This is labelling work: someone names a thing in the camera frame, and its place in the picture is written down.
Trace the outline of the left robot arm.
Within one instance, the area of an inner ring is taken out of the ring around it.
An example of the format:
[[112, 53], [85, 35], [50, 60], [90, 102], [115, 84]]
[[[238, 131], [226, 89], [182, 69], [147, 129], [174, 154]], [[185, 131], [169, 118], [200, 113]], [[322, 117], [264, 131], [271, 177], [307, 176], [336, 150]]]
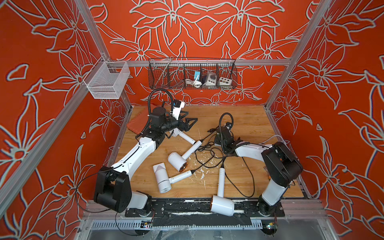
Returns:
[[187, 118], [188, 112], [182, 110], [184, 106], [184, 102], [176, 101], [172, 104], [171, 113], [164, 107], [149, 111], [149, 126], [140, 135], [138, 143], [117, 163], [111, 167], [102, 167], [98, 172], [94, 202], [117, 213], [126, 209], [137, 209], [144, 215], [149, 214], [152, 210], [152, 197], [132, 191], [131, 178], [165, 138], [179, 136], [192, 145], [183, 155], [171, 153], [168, 157], [168, 162], [180, 173], [173, 179], [175, 182], [191, 176], [191, 172], [184, 174], [183, 171], [188, 165], [187, 159], [202, 142], [186, 134], [197, 119]]

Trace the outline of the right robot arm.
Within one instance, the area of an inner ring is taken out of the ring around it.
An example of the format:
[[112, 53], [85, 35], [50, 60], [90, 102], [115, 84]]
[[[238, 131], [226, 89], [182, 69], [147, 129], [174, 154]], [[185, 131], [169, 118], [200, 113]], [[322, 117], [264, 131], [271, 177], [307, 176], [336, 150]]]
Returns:
[[274, 213], [291, 182], [304, 170], [298, 158], [282, 142], [273, 145], [252, 144], [241, 139], [235, 140], [227, 127], [219, 127], [217, 132], [215, 144], [222, 147], [226, 156], [251, 158], [265, 164], [271, 179], [259, 196], [257, 209], [265, 217]]

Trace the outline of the orange plastic tool case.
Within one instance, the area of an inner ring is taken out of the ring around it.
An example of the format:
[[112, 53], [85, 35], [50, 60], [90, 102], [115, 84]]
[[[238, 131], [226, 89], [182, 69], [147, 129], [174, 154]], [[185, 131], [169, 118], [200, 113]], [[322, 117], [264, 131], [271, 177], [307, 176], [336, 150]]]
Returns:
[[148, 107], [134, 106], [131, 118], [127, 123], [127, 129], [135, 134], [139, 134], [148, 121]]

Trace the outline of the white hair dryer middle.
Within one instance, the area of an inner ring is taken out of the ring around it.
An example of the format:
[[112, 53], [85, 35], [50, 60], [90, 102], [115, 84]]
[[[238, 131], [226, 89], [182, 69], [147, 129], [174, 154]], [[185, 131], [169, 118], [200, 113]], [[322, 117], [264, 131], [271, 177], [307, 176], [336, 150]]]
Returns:
[[179, 173], [183, 172], [188, 165], [187, 159], [202, 145], [201, 141], [195, 142], [182, 156], [176, 152], [171, 153], [168, 156], [168, 162]]

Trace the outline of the white adapter box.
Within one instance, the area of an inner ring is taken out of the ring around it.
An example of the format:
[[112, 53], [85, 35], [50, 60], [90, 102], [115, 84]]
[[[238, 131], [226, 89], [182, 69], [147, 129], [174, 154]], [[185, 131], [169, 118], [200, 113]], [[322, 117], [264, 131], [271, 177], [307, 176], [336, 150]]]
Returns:
[[217, 84], [217, 75], [213, 72], [208, 72], [204, 86], [214, 87]]

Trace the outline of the blue small box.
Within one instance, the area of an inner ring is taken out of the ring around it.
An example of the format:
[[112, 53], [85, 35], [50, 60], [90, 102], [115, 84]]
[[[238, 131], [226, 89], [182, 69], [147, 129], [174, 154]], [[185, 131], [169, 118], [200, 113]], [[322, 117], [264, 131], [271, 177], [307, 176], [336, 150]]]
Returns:
[[201, 75], [200, 71], [195, 71], [194, 82], [199, 82], [200, 81], [200, 75]]

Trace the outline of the white socket cube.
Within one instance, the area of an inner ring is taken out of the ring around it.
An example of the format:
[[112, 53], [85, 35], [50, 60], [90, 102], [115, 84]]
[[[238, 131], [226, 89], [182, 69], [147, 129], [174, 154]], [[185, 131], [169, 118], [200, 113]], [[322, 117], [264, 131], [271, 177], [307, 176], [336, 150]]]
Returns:
[[232, 88], [232, 79], [220, 77], [219, 78], [219, 87], [222, 89], [231, 89]]

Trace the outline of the white hair dryer front left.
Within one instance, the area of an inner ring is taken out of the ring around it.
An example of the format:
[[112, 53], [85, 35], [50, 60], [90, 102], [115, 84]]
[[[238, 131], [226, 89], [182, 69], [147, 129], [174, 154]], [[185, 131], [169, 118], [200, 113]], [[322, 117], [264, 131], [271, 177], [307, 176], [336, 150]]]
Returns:
[[192, 175], [192, 171], [186, 171], [169, 178], [164, 163], [153, 165], [153, 170], [157, 180], [158, 189], [161, 194], [169, 192], [172, 189], [172, 184], [189, 178]]

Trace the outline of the white hair dryer front right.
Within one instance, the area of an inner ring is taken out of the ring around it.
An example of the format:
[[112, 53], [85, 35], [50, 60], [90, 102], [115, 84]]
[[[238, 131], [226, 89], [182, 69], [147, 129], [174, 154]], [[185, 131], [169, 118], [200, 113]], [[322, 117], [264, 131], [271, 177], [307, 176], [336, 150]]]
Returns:
[[216, 195], [212, 196], [210, 207], [211, 207], [212, 213], [224, 215], [227, 217], [232, 217], [235, 212], [235, 203], [231, 199], [227, 199], [224, 197], [225, 178], [226, 178], [225, 168], [220, 168], [218, 191]]

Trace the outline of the clear plastic wall bin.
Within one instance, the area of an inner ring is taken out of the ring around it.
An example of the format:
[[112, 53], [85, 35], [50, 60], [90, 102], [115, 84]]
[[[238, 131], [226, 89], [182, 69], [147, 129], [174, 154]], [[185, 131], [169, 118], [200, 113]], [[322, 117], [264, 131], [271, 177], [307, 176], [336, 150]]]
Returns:
[[117, 100], [130, 76], [131, 71], [126, 62], [108, 62], [100, 57], [83, 82], [94, 99]]

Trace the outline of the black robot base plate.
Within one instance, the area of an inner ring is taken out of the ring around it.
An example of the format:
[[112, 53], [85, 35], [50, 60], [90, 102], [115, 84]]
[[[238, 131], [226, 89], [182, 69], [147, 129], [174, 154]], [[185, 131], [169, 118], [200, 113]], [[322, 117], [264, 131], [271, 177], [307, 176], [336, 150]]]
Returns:
[[[233, 199], [235, 203], [235, 214], [246, 217], [261, 218], [258, 212], [258, 199]], [[150, 207], [150, 216], [164, 217], [168, 214], [211, 214], [210, 198], [153, 198]]]

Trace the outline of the aluminium frame post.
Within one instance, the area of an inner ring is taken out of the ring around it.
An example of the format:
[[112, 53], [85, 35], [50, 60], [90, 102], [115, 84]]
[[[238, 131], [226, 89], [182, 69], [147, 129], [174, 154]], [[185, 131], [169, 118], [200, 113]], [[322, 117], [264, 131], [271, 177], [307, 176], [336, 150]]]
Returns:
[[87, 1], [85, 0], [75, 0], [77, 8], [80, 14], [83, 17], [83, 20], [93, 38], [93, 41], [98, 48], [100, 55], [103, 57], [105, 62], [109, 62], [111, 60], [111, 56], [108, 52], [108, 49], [105, 45], [105, 42], [98, 30], [97, 24], [94, 21], [94, 18], [91, 14]]

